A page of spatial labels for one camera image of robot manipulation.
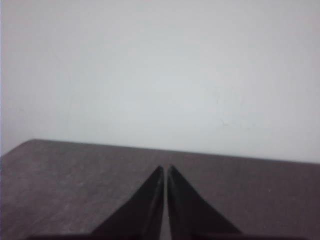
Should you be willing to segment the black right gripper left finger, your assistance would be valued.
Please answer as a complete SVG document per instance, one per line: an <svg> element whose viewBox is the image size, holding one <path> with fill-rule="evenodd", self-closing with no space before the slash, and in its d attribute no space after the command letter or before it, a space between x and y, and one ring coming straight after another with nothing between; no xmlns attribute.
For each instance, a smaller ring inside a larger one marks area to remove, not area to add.
<svg viewBox="0 0 320 240"><path fill-rule="evenodd" d="M92 231L101 240L158 240L164 211L164 169L158 166L132 197Z"/></svg>

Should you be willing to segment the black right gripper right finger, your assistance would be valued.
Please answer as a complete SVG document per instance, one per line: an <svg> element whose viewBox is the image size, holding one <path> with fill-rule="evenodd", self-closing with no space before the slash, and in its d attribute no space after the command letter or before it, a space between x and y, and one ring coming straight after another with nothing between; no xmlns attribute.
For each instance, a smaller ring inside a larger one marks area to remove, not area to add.
<svg viewBox="0 0 320 240"><path fill-rule="evenodd" d="M167 203L173 240L190 240L200 234L241 233L200 196L174 165L167 172Z"/></svg>

